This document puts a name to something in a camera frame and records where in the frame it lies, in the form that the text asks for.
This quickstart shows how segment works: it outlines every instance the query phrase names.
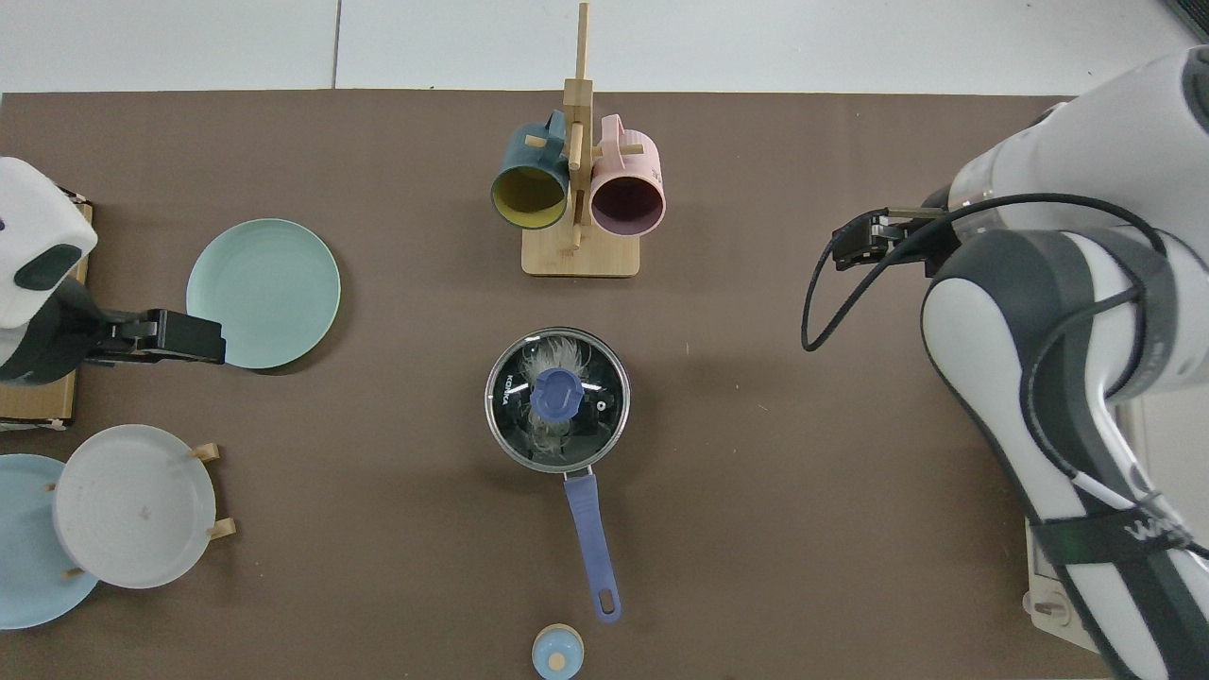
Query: teal mug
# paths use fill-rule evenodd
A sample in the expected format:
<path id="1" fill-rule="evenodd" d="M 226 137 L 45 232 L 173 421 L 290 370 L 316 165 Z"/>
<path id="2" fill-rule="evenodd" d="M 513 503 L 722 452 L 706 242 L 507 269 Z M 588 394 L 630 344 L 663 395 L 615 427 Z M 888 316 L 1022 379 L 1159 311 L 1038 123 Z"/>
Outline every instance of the teal mug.
<path id="1" fill-rule="evenodd" d="M 567 212 L 566 136 L 567 121 L 559 110 L 545 125 L 531 122 L 513 132 L 491 185 L 491 203 L 509 224 L 544 229 Z"/>

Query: blue pot handle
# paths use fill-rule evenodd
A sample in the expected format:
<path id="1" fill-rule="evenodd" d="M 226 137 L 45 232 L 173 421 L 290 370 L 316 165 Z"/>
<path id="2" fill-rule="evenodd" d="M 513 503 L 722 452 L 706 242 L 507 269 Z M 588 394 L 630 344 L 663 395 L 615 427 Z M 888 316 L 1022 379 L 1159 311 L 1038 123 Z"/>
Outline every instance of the blue pot handle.
<path id="1" fill-rule="evenodd" d="M 584 554 L 584 569 L 588 571 L 588 587 L 592 593 L 596 617 L 604 623 L 613 623 L 621 617 L 621 598 L 617 594 L 613 561 L 608 557 L 604 526 L 601 525 L 596 476 L 589 472 L 583 477 L 567 478 L 563 488 L 567 502 L 571 503 L 571 515 L 575 518 L 575 532 L 579 534 L 579 549 Z"/>

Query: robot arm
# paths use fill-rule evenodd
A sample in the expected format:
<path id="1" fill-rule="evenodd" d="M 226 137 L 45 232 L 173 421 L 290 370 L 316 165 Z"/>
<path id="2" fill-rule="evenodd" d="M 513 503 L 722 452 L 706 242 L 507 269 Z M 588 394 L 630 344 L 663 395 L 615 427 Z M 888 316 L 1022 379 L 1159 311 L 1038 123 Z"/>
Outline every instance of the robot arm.
<path id="1" fill-rule="evenodd" d="M 828 247 L 840 269 L 878 263 L 855 295 L 886 266 L 925 261 L 929 356 L 1122 678 L 1209 678 L 1209 551 L 1109 411 L 1209 376 L 1207 181 L 1198 47 L 1052 109 L 927 208 L 866 213 Z M 803 346 L 817 348 L 852 301 L 814 341 L 804 313 Z"/>
<path id="2" fill-rule="evenodd" d="M 167 310 L 97 309 L 66 276 L 97 244 L 71 201 L 29 163 L 0 157 L 0 384 L 44 385 L 81 362 L 222 363 L 218 323 Z"/>
<path id="3" fill-rule="evenodd" d="M 1135 381 L 1146 380 L 1140 367 L 1156 356 L 1150 347 L 1162 352 L 1172 342 L 1158 305 L 1130 300 L 1134 283 L 1120 264 L 1153 254 L 1117 234 L 1097 236 L 1101 242 L 997 231 L 962 246 L 925 298 L 925 344 L 990 440 L 1034 537 L 1113 672 L 1209 678 L 1209 570 L 1188 552 L 1191 536 L 1156 495 L 1107 407 L 1109 396 L 1144 390 Z M 1199 269 L 1186 248 L 1167 242 L 1184 255 L 1173 260 Z M 1157 270 L 1147 288 L 1174 282 L 1170 273 Z M 1209 294 L 1203 276 L 1191 282 Z M 1097 302 L 1113 296 L 1124 301 L 1083 312 L 1109 307 Z"/>

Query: white plate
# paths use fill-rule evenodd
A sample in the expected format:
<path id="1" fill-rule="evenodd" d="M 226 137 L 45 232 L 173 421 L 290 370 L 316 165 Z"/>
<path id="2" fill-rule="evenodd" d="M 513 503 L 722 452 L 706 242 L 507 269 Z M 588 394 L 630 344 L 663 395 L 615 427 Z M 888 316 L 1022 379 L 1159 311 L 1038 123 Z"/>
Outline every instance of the white plate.
<path id="1" fill-rule="evenodd" d="M 94 434 L 54 491 L 54 530 L 81 569 L 122 588 L 163 586 L 209 543 L 214 486 L 192 449 L 146 425 Z"/>

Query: wooden base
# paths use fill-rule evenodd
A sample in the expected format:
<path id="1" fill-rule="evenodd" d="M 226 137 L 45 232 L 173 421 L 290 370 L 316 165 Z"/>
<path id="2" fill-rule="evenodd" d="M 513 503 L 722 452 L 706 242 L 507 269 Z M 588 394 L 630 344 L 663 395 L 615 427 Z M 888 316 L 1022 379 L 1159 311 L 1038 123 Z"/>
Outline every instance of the wooden base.
<path id="1" fill-rule="evenodd" d="M 521 234 L 521 269 L 530 276 L 624 278 L 638 273 L 638 240 L 614 236 L 592 224 L 575 226 L 567 211 L 559 224 Z"/>

